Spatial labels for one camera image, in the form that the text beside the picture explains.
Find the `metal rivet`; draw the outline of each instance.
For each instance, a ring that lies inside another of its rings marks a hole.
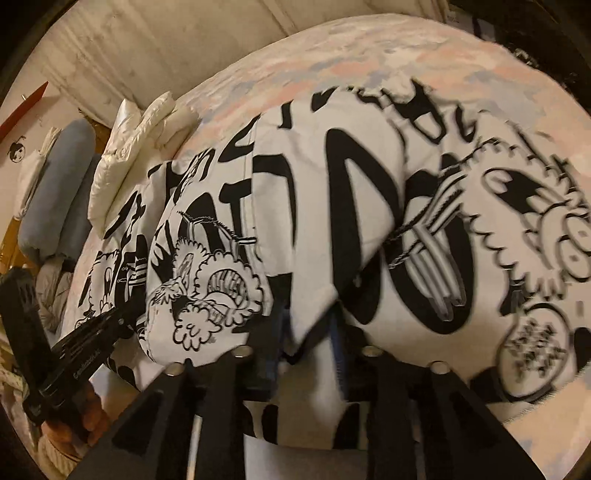
[[[448,374],[452,369],[449,368],[449,365],[445,362],[433,362],[431,364],[431,372],[437,375],[445,375]]]
[[[164,373],[166,373],[169,377],[176,377],[184,372],[184,365],[179,364],[178,362],[174,362],[166,367]]]
[[[363,354],[363,356],[367,356],[369,358],[376,358],[377,356],[382,355],[384,351],[375,345],[368,345],[362,348],[361,353]]]
[[[232,350],[232,354],[236,358],[246,358],[247,356],[251,356],[253,353],[254,350],[248,345],[237,346],[234,350]]]

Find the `red object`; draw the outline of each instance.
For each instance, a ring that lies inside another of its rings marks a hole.
[[[0,143],[6,138],[6,136],[10,133],[10,130],[15,127],[18,121],[25,116],[25,113],[27,113],[39,100],[41,100],[41,97],[43,97],[48,84],[49,82],[45,82],[37,90],[30,94],[29,97],[23,101],[23,103],[21,103],[16,108],[16,110],[13,111],[13,113],[10,114],[6,121],[0,125]]]

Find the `gray pillow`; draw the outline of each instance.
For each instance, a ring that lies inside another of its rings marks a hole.
[[[37,264],[56,253],[66,216],[94,152],[95,131],[85,119],[68,125],[49,152],[18,231],[19,248]]]
[[[96,153],[90,162],[88,170],[86,170],[80,188],[64,221],[64,226],[61,229],[60,243],[57,246],[56,255],[62,255],[75,261],[80,258],[82,248],[92,228],[88,221],[88,201],[90,199],[90,187],[92,187],[99,160],[100,154]]]

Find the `hand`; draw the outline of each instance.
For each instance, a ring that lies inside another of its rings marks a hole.
[[[85,395],[86,403],[82,411],[82,425],[90,432],[88,445],[92,447],[109,429],[111,421],[103,410],[100,397],[95,393],[90,382],[85,385]],[[78,456],[72,445],[72,430],[68,425],[60,421],[47,420],[41,425],[41,431],[61,453]]]

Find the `cartoon face drawing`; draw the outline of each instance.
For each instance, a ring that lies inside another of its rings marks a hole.
[[[498,142],[464,169],[462,213],[514,284],[562,299],[568,283],[591,278],[589,209],[557,168]]]
[[[25,158],[25,145],[21,143],[21,139],[26,140],[27,137],[20,136],[18,140],[12,142],[8,149],[8,157],[14,163],[20,163]]]

